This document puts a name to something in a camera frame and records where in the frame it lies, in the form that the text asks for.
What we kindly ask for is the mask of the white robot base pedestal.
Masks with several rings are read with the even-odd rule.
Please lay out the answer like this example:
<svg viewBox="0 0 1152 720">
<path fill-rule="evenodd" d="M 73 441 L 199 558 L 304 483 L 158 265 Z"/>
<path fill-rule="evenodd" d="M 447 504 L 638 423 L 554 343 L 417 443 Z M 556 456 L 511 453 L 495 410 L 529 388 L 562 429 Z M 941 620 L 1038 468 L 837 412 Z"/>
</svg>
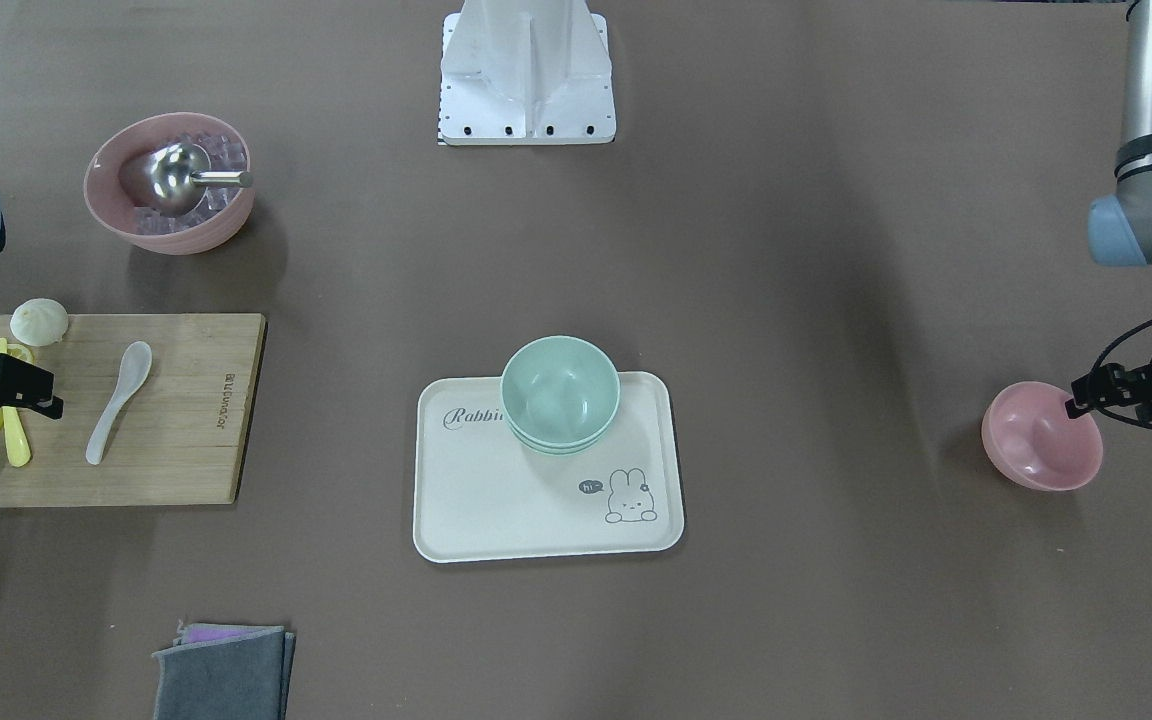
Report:
<svg viewBox="0 0 1152 720">
<path fill-rule="evenodd" d="M 607 20 L 585 1 L 467 1 L 442 23 L 435 141 L 602 145 L 617 135 Z"/>
</svg>

